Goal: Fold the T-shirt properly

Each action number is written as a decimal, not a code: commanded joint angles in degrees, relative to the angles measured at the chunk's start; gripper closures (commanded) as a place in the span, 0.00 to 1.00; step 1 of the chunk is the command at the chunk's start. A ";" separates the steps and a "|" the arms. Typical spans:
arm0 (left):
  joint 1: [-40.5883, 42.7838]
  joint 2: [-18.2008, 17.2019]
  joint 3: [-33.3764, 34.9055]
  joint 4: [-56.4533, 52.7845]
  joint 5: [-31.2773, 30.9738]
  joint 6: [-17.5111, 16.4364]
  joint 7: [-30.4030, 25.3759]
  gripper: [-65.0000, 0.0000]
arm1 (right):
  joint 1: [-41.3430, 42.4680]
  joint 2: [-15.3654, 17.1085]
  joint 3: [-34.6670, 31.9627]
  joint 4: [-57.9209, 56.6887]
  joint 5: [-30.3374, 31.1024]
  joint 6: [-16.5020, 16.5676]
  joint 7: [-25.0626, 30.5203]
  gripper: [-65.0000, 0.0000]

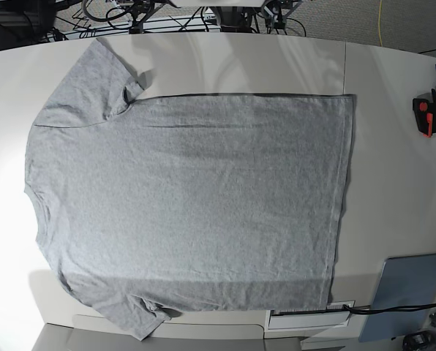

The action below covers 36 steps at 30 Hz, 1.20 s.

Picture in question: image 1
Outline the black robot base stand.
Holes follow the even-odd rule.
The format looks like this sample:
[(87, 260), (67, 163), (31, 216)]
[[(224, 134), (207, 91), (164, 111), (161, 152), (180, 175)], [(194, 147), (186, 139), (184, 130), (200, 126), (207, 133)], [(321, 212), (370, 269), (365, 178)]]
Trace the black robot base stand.
[(211, 7), (221, 32), (259, 34), (258, 11), (254, 7)]

